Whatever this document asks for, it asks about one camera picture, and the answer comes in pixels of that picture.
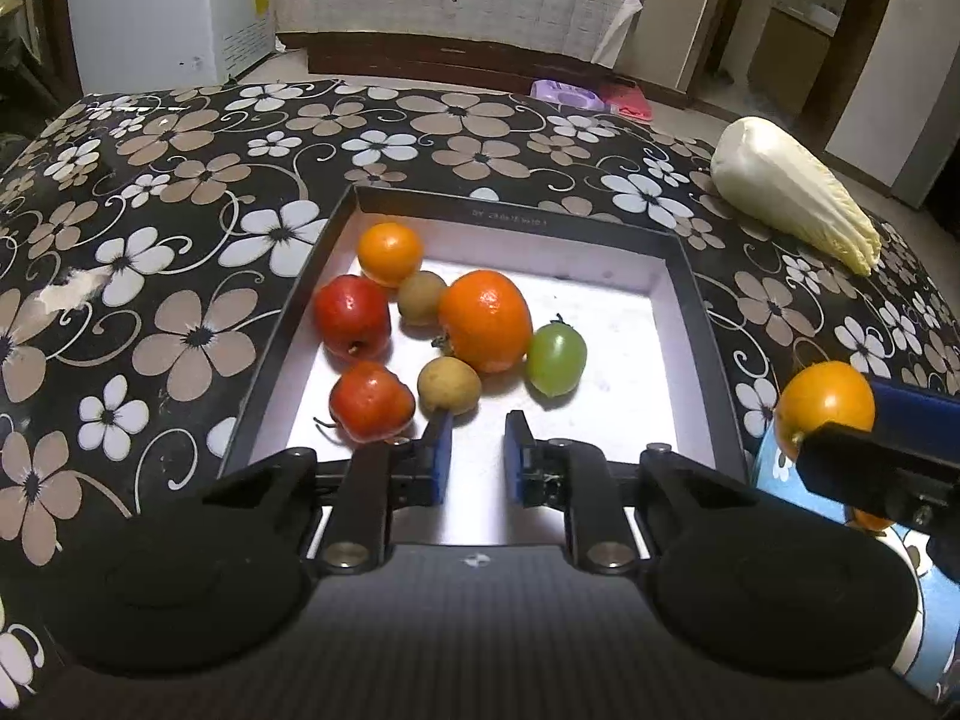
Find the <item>dark wooden tv cabinet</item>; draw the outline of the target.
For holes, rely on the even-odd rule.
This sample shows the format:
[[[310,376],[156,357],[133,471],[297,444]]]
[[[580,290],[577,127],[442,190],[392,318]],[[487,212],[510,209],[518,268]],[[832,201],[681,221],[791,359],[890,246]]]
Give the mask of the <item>dark wooden tv cabinet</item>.
[[[654,103],[679,109],[690,104],[685,93],[601,65],[490,41],[390,32],[282,32],[278,39],[288,49],[304,50],[313,73],[409,78],[523,94],[540,78],[590,91],[623,83],[637,86]]]

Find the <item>blue cartoon plate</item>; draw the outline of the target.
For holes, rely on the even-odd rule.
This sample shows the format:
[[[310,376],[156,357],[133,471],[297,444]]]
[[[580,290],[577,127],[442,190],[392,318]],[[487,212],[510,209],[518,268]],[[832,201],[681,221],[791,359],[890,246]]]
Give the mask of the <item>blue cartoon plate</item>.
[[[846,527],[859,527],[843,504],[805,489],[796,465],[776,442],[774,424],[761,439],[755,470],[755,486],[765,493]],[[914,689],[940,704],[958,686],[958,585],[934,566],[928,554],[928,535],[905,525],[892,525],[867,535],[885,544],[911,567],[918,587],[918,610],[893,669]]]

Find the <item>white chest freezer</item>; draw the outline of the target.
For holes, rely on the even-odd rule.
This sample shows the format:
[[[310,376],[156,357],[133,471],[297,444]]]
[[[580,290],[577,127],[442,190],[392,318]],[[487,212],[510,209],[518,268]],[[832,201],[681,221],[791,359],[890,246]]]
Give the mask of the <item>white chest freezer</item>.
[[[68,0],[68,16],[86,94],[216,85],[275,47],[274,0]]]

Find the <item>green tomato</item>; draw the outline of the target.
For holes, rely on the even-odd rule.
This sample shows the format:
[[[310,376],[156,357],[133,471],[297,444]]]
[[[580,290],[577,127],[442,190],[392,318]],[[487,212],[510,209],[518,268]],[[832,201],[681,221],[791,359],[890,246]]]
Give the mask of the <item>green tomato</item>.
[[[587,362],[587,346],[562,317],[540,327],[526,355],[527,382],[547,398],[566,397],[578,387]]]

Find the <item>brown longan back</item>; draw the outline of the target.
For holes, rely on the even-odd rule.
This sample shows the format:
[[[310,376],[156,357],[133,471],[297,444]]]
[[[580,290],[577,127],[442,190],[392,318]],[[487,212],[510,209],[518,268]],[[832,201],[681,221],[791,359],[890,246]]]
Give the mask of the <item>brown longan back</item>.
[[[405,278],[397,288],[400,318],[412,327],[438,322],[438,310],[448,285],[432,271],[420,270]]]

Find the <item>small orange at box back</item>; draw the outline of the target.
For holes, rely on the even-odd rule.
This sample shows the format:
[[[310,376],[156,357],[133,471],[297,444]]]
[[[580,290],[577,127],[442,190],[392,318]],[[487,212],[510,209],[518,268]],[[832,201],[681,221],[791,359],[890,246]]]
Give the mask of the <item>small orange at box back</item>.
[[[420,270],[423,242],[413,229],[386,221],[361,234],[356,256],[366,277],[386,288],[398,288]]]

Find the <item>brown longan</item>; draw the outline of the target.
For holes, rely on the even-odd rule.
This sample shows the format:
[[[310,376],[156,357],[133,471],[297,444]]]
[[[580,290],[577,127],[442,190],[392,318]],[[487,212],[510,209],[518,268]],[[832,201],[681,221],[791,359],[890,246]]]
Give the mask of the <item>brown longan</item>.
[[[420,270],[405,278],[397,288],[400,318],[412,327],[438,322],[438,310],[448,285],[432,271]]]
[[[478,405],[482,381],[468,364],[444,356],[433,359],[421,369],[416,379],[418,401],[425,413],[446,410],[451,415],[465,415]]]

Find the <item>red apple lower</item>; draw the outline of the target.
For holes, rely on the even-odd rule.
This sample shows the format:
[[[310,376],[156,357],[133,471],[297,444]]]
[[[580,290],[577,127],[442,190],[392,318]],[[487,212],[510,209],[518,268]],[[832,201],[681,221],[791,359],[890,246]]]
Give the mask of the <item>red apple lower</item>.
[[[415,415],[415,397],[387,367],[359,361],[332,387],[329,411],[353,442],[368,444],[402,433]]]

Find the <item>brown longan front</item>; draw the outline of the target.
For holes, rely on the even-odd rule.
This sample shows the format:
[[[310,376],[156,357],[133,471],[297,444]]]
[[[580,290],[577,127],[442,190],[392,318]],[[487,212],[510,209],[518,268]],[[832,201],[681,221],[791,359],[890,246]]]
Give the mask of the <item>brown longan front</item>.
[[[433,359],[421,369],[416,379],[418,401],[425,413],[446,410],[451,415],[465,415],[478,405],[482,381],[468,364],[444,356]]]

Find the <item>large orange centre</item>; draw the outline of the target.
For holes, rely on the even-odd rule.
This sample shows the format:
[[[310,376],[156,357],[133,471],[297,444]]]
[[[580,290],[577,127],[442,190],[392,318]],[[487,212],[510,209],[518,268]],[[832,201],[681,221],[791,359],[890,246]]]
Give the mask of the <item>large orange centre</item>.
[[[516,366],[534,333],[523,294],[500,271],[457,278],[441,299],[438,320],[449,353],[480,374]]]

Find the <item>napa cabbage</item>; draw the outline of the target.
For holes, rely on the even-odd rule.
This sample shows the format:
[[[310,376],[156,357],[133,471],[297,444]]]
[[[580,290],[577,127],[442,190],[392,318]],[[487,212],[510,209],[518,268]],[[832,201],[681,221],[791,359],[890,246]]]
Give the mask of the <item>napa cabbage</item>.
[[[711,181],[737,210],[791,234],[868,277],[882,238],[835,174],[793,135],[761,117],[729,124],[711,156]]]

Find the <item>pink slipper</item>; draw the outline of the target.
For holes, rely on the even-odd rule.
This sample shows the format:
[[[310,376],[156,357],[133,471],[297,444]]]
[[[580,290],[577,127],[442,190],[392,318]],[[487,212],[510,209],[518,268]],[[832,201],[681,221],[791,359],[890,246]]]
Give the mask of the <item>pink slipper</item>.
[[[651,104],[640,88],[635,85],[605,83],[599,89],[599,98],[604,101],[610,112],[625,119],[633,119],[645,124],[649,124],[654,119]]]

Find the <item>black box with white interior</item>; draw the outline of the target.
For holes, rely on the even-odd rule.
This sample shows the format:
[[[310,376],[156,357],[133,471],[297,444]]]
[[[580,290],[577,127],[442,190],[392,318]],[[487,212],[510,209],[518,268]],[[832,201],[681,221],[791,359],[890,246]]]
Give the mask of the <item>black box with white interior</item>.
[[[550,543],[562,519],[512,500],[505,429],[521,411],[539,439],[576,439],[636,463],[665,444],[732,479],[747,461],[718,344],[679,239],[560,211],[443,193],[355,188],[343,195],[280,310],[221,468],[288,447],[342,460],[352,443],[329,408],[350,361],[320,336],[319,291],[382,281],[391,328],[379,364],[415,387],[410,436],[433,401],[482,384],[452,422],[443,499],[394,520],[402,541]]]

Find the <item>yellow orange citrus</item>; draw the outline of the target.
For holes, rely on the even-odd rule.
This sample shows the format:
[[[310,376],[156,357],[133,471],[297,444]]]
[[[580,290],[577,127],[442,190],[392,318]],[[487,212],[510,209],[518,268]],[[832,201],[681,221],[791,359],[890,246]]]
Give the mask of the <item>yellow orange citrus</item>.
[[[846,362],[812,364],[789,380],[775,410],[779,450],[796,460],[804,439],[828,422],[866,433],[874,427],[871,384]]]

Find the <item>floral black tablecloth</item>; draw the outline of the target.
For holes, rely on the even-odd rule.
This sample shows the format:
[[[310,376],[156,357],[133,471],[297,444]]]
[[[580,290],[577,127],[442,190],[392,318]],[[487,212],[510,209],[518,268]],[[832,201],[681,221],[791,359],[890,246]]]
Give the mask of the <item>floral black tablecloth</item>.
[[[789,377],[836,359],[955,394],[955,305],[880,226],[867,277],[731,208],[683,127],[522,94],[373,83],[89,96],[2,177],[2,712],[59,660],[18,592],[88,533],[220,468],[278,314],[353,187],[675,234],[756,452]]]

